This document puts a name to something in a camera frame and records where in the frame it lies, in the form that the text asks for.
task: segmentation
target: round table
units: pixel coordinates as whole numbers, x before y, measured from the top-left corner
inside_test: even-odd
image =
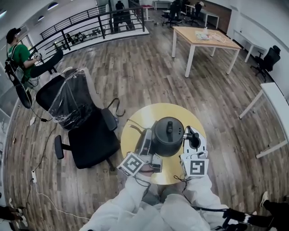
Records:
[[[148,105],[134,113],[130,120],[135,121],[144,128],[151,128],[156,120],[168,116],[177,118],[183,124],[184,128],[190,125],[197,129],[206,138],[204,128],[200,121],[190,111],[175,104],[156,103]],[[129,125],[136,125],[130,120],[127,121],[121,134],[121,152],[123,157],[126,157],[128,152],[135,151],[135,146],[140,138],[139,132],[129,127]],[[181,177],[183,174],[179,158],[182,153],[183,146],[181,146],[177,154],[172,157],[161,157],[163,159],[162,172],[152,175],[152,183],[158,185],[178,183],[179,180],[174,179],[174,175]]]

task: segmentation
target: extension cord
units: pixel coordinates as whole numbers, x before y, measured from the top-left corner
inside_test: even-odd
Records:
[[[52,201],[48,196],[46,196],[46,195],[43,194],[43,193],[39,193],[39,192],[38,192],[38,189],[37,189],[37,178],[36,178],[35,170],[32,171],[32,179],[33,179],[33,183],[35,183],[36,193],[37,193],[38,195],[43,195],[43,196],[47,197],[57,211],[59,211],[59,212],[61,212],[61,213],[65,213],[65,214],[67,214],[67,215],[71,215],[71,216],[74,216],[74,217],[78,217],[78,216],[76,216],[76,215],[74,215],[74,214],[66,213],[66,212],[63,212],[63,211],[59,210],[58,208],[56,208],[55,204],[53,203],[53,201]],[[78,217],[78,218],[90,220],[90,219],[87,218],[87,217]]]

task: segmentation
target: wooden floor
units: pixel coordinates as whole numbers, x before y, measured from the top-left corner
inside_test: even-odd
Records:
[[[161,21],[160,12],[150,11],[151,17]],[[87,67],[94,86],[104,105],[119,97],[126,109],[119,118],[118,137],[122,128],[138,109],[157,102],[178,104],[190,110],[204,126],[210,158],[209,176],[213,192],[221,202],[236,210],[268,215],[259,209],[261,195],[269,191],[272,201],[280,202],[289,194],[288,146],[261,159],[255,155],[271,142],[284,139],[278,120],[265,104],[242,120],[238,115],[260,90],[263,79],[255,77],[246,52],[241,51],[230,75],[226,70],[233,51],[217,49],[210,57],[211,48],[195,50],[190,77],[184,78],[189,56],[189,45],[178,38],[176,58],[171,58],[173,30],[167,26],[146,23],[149,36],[134,37],[92,46],[67,55],[57,69]],[[49,115],[37,103],[37,114]],[[40,161],[45,141],[55,124],[39,119],[29,126],[31,110],[16,109],[8,134],[4,160],[5,194],[17,206],[25,206],[31,170]],[[75,167],[70,152],[63,160],[54,153],[54,138],[61,134],[68,143],[67,132],[59,125],[48,140],[45,156],[36,170],[38,192],[48,195],[55,205],[66,212],[91,217],[107,200],[123,188],[124,177],[109,172],[106,162],[90,169]],[[121,161],[118,151],[112,160]],[[77,231],[87,221],[57,212],[47,198],[36,194],[31,184],[29,204],[25,212],[31,230]]]

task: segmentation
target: recessed light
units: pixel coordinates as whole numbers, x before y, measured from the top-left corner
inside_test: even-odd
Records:
[[[48,10],[50,10],[50,9],[56,7],[56,6],[58,6],[58,3],[57,2],[52,2],[52,3],[49,4]]]
[[[44,16],[41,15],[41,16],[38,18],[38,21],[40,21],[40,20],[43,19],[43,18],[44,18]]]
[[[0,13],[0,18],[4,15],[4,14],[6,14],[6,10],[4,10],[2,13]]]

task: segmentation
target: plastic wrap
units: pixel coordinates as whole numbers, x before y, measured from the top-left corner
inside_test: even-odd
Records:
[[[48,113],[64,129],[80,127],[103,104],[95,92],[87,68],[70,69],[61,74],[65,78]]]

